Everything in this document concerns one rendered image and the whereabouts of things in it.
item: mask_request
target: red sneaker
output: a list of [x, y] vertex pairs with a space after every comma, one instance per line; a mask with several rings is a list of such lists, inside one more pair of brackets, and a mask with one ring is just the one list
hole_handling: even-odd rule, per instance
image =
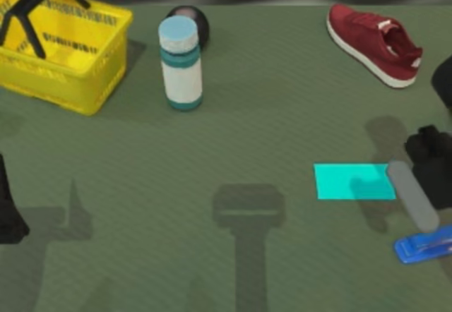
[[396, 19], [336, 4], [330, 9], [326, 25], [341, 49], [388, 86], [406, 88], [415, 82], [422, 48], [412, 43]]

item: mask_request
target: shoe sole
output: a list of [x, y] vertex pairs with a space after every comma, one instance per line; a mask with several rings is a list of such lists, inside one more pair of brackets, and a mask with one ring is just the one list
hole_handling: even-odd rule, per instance
[[342, 50], [344, 50], [350, 56], [358, 60], [364, 66], [366, 66], [378, 79], [380, 79], [383, 83], [387, 84], [387, 86], [390, 86], [391, 88], [406, 88], [407, 86], [410, 86], [416, 81], [416, 77], [408, 80], [401, 80], [391, 77], [387, 73], [383, 72], [377, 65], [372, 63], [372, 61], [369, 58], [363, 55], [363, 53], [351, 47], [341, 37], [339, 37], [339, 35], [335, 32], [335, 30], [331, 26], [329, 18], [326, 19], [326, 28], [328, 29], [328, 33], [330, 34], [331, 39], [333, 39], [333, 41]]

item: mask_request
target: light blue cap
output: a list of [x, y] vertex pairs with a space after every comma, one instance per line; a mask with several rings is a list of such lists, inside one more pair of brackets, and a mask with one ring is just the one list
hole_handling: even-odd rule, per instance
[[172, 16], [164, 19], [159, 27], [160, 46], [171, 53], [191, 51], [198, 44], [198, 27], [186, 16]]

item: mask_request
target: green floor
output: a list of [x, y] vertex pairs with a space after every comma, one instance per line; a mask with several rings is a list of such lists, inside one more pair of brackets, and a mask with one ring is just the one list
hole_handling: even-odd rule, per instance
[[[205, 102], [178, 113], [157, 50], [169, 8], [140, 5], [130, 74], [98, 115], [2, 90], [0, 150], [32, 234], [0, 247], [0, 311], [266, 312], [263, 296], [252, 300], [266, 277], [270, 312], [449, 312], [452, 258], [401, 265], [392, 243], [416, 230], [398, 204], [316, 201], [314, 162], [405, 158], [417, 127], [451, 128], [429, 79], [452, 54], [452, 8], [365, 9], [424, 47], [411, 88], [386, 88], [340, 51], [327, 8], [206, 7]], [[234, 236], [214, 219], [219, 188], [237, 200], [244, 184], [284, 198], [271, 203], [285, 221], [265, 239], [265, 271], [268, 224], [231, 222], [256, 231], [245, 244], [237, 234], [236, 262]], [[236, 265], [256, 271], [238, 276], [243, 309]]]

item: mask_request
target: dark green ground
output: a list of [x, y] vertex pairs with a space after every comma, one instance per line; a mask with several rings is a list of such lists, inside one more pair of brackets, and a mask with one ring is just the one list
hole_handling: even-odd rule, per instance
[[429, 79], [452, 54], [452, 8], [366, 9], [425, 48], [411, 88], [386, 88], [340, 51], [327, 8], [208, 7], [205, 102], [178, 113], [157, 52], [169, 8], [136, 6], [131, 55], [142, 54], [98, 115], [1, 91], [0, 148], [32, 234], [0, 248], [0, 311], [234, 311], [234, 239], [213, 199], [247, 183], [285, 199], [266, 238], [270, 312], [450, 311], [452, 258], [407, 267], [392, 252], [416, 232], [399, 205], [316, 201], [314, 162], [404, 158], [417, 127], [451, 126]]

